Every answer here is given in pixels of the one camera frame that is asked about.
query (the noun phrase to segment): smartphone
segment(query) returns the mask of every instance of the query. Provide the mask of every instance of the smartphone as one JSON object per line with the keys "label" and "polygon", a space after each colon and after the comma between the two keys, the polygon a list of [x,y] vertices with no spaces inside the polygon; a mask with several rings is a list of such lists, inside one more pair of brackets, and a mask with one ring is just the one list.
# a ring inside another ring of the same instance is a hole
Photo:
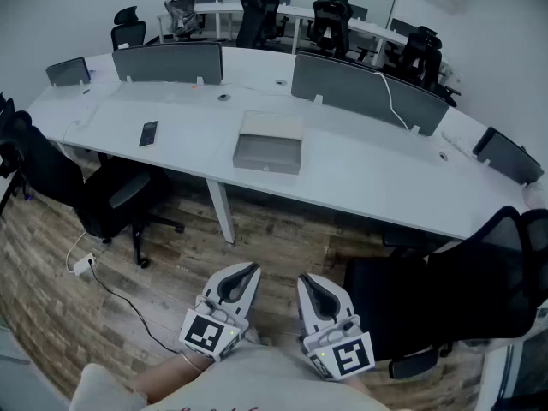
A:
{"label": "smartphone", "polygon": [[154,139],[156,138],[157,126],[158,126],[158,121],[145,123],[143,125],[143,132],[140,134],[139,147],[150,146],[154,144]]}

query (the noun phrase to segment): cable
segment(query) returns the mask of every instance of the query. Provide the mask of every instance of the cable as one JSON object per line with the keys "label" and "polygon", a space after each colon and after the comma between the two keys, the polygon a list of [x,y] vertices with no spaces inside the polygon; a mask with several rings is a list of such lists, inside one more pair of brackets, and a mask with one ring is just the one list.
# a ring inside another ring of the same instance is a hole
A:
{"label": "cable", "polygon": [[[65,258],[65,265],[67,266],[67,271],[70,272],[71,274],[74,274],[74,271],[71,271],[71,270],[69,269],[69,255],[70,255],[70,253],[72,252],[72,250],[74,250],[74,248],[76,247],[76,245],[78,245],[78,242],[80,242],[80,239],[81,239],[82,237],[84,237],[86,234],[87,234],[87,231],[84,231],[84,232],[81,234],[81,236],[78,238],[78,240],[77,240],[77,241],[74,243],[74,245],[69,249],[69,251],[68,251],[68,253],[67,253],[67,257]],[[122,300],[127,301],[128,304],[132,307],[132,309],[133,309],[134,311],[137,312],[137,315],[139,316],[139,319],[141,320],[141,322],[142,322],[143,325],[145,326],[146,333],[148,333],[148,335],[150,336],[150,338],[152,338],[154,341],[156,341],[158,344],[160,344],[163,348],[165,348],[166,350],[170,351],[171,353],[179,354],[179,352],[176,352],[175,350],[172,350],[171,348],[165,347],[158,339],[156,339],[156,338],[152,335],[150,329],[148,328],[148,325],[146,324],[145,318],[144,318],[143,315],[139,312],[139,310],[137,309],[137,307],[135,307],[134,304],[133,304],[131,301],[129,301],[127,298],[122,297],[121,295],[118,295],[116,292],[112,292],[110,289],[108,289],[108,288],[106,287],[106,285],[105,285],[103,282],[101,282],[101,281],[97,278],[97,276],[95,275],[95,271],[93,270],[93,266],[92,266],[91,263],[89,264],[89,267],[90,267],[90,269],[92,270],[92,273],[93,273],[93,276],[95,277],[95,280],[98,281],[98,283],[104,288],[104,290],[106,290],[106,291],[107,291],[108,293],[110,293],[110,294],[115,295],[115,296],[118,297],[118,298],[121,298]]]}
{"label": "cable", "polygon": [[80,242],[80,239],[86,235],[86,233],[87,233],[87,231],[84,231],[84,232],[81,234],[81,236],[78,238],[78,241],[76,241],[76,242],[74,243],[74,245],[69,249],[69,251],[68,251],[68,253],[67,253],[67,257],[65,258],[65,266],[67,267],[67,271],[70,272],[71,274],[74,274],[74,270],[71,271],[71,270],[69,269],[69,255],[70,255],[70,253],[72,252],[72,250],[74,250],[74,247],[76,247],[76,245],[78,245],[78,242]]}
{"label": "cable", "polygon": [[110,289],[108,289],[108,288],[106,287],[106,285],[105,285],[103,282],[101,282],[101,281],[97,278],[97,276],[95,275],[95,271],[93,270],[93,267],[92,267],[91,264],[89,265],[89,267],[90,267],[90,269],[92,270],[93,277],[95,277],[95,280],[97,280],[97,282],[104,288],[105,291],[107,291],[107,292],[110,293],[110,294],[115,295],[115,296],[118,297],[118,298],[121,298],[122,300],[127,301],[128,304],[131,306],[131,308],[132,308],[134,311],[137,312],[137,315],[139,316],[139,319],[141,320],[141,322],[142,322],[143,325],[145,326],[146,333],[148,333],[148,336],[149,336],[150,338],[152,338],[154,341],[156,341],[158,344],[160,344],[160,346],[162,346],[163,348],[165,348],[167,351],[169,351],[169,352],[171,352],[171,353],[174,353],[174,354],[179,354],[179,352],[177,352],[177,351],[175,351],[175,350],[173,350],[173,349],[171,349],[171,348],[165,347],[165,346],[164,346],[156,337],[154,337],[154,335],[151,333],[150,329],[148,328],[148,325],[146,324],[145,318],[144,318],[143,315],[139,312],[139,309],[137,309],[137,307],[135,307],[134,304],[133,304],[131,301],[129,301],[127,298],[122,297],[121,295],[118,295],[116,292],[113,292],[113,291],[111,291]]}
{"label": "cable", "polygon": [[67,132],[69,131],[70,127],[73,126],[75,123],[80,122],[80,120],[73,120],[68,126],[67,129],[65,129],[65,132],[63,134],[63,140],[61,141],[61,151],[63,151],[63,154],[65,154],[66,158],[70,158],[69,155],[65,152],[65,137],[67,135]]}
{"label": "cable", "polygon": [[390,109],[394,113],[394,116],[396,116],[398,119],[400,119],[400,122],[403,123],[403,126],[405,127],[405,129],[407,129],[407,131],[411,132],[411,130],[409,129],[407,123],[405,123],[403,121],[403,119],[401,117],[399,117],[399,115],[394,111],[394,107],[392,106],[392,93],[390,92],[390,87],[388,86],[388,81],[386,80],[384,75],[380,72],[375,72],[373,74],[378,74],[381,78],[383,78],[384,84],[386,85],[386,90],[388,91],[388,99],[390,100]]}

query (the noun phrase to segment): gray box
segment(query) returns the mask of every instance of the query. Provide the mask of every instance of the gray box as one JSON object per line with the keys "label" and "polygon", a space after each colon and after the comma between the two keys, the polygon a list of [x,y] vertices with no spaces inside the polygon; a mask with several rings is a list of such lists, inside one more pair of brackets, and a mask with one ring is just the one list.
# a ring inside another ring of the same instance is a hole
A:
{"label": "gray box", "polygon": [[[390,87],[394,110],[409,129],[416,125],[419,134],[432,135],[449,109],[447,103],[422,88],[388,75],[384,77]],[[320,94],[326,105],[403,128],[390,109],[388,91],[381,76],[356,63],[300,53],[295,59],[291,94],[312,101]]]}
{"label": "gray box", "polygon": [[297,175],[301,148],[299,117],[246,111],[232,162],[235,168]]}
{"label": "gray box", "polygon": [[118,49],[112,53],[120,80],[133,82],[196,83],[219,85],[223,80],[223,52],[213,42],[167,43]]}

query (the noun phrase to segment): office desk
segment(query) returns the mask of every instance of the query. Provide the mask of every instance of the office desk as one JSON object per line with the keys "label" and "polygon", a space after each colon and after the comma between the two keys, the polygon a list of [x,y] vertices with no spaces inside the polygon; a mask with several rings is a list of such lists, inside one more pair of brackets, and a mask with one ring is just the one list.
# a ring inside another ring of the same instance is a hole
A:
{"label": "office desk", "polygon": [[[240,2],[225,2],[225,3],[198,3],[194,6],[194,11],[196,14],[215,14],[216,22],[216,34],[217,38],[221,38],[221,18],[220,14],[229,15],[229,39],[232,39],[232,14],[242,13],[243,7]],[[296,6],[287,6],[285,4],[280,4],[277,9],[278,14],[287,15],[295,18],[295,33],[293,36],[293,55],[296,53],[297,47],[299,45],[299,37],[301,36],[301,20],[313,20],[314,19],[314,10],[307,8],[299,8]],[[169,19],[168,14],[158,15],[158,24],[160,27],[160,42],[164,42],[164,30],[162,26],[162,19]],[[368,23],[366,21],[359,20],[357,18],[351,18],[348,22],[348,27],[356,32],[360,33],[369,33],[379,39],[387,39],[392,43],[398,45],[405,45],[408,42],[408,39],[399,33],[393,32],[389,29],[384,29],[383,27],[377,26],[373,23]]]}
{"label": "office desk", "polygon": [[[97,69],[88,94],[79,86],[49,87],[28,111],[48,139],[64,136],[69,145],[205,178],[229,242],[235,233],[224,184],[458,239],[469,237],[502,206],[527,209],[518,184],[468,159],[441,137],[442,131],[458,135],[464,146],[473,147],[485,126],[451,108],[436,133],[424,138],[293,98],[294,61],[283,53],[224,48],[223,84],[192,88],[116,81],[111,55],[88,58],[88,67]],[[277,85],[279,79],[288,84]],[[231,99],[220,102],[221,94]],[[303,117],[298,176],[233,167],[244,110]],[[70,125],[74,120],[80,123]],[[142,126],[151,120],[158,120],[156,143],[139,148]]]}

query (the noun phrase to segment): desk leg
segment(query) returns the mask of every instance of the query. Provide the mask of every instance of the desk leg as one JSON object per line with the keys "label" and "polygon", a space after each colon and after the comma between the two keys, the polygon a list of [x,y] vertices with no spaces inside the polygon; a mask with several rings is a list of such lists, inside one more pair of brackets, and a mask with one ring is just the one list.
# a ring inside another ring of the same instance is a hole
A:
{"label": "desk leg", "polygon": [[383,49],[384,40],[381,38],[377,43],[377,53],[371,61],[371,65],[375,67],[377,65],[378,59],[380,58],[380,51]]}
{"label": "desk leg", "polygon": [[232,41],[232,13],[229,13],[229,41]]}
{"label": "desk leg", "polygon": [[164,30],[162,29],[162,17],[158,17],[158,27],[160,28],[160,44],[164,43]]}
{"label": "desk leg", "polygon": [[217,218],[221,224],[224,239],[228,243],[234,243],[234,225],[232,224],[232,217],[230,216],[229,202],[226,199],[224,184],[213,180],[207,180],[207,187],[209,188],[209,193],[213,200]]}
{"label": "desk leg", "polygon": [[299,37],[301,36],[301,19],[295,18],[295,32],[293,33],[293,48],[291,49],[291,55],[297,52],[297,45],[299,45]]}
{"label": "desk leg", "polygon": [[221,38],[221,15],[216,12],[215,13],[215,28],[216,28],[216,34],[217,34],[217,39],[220,39]]}

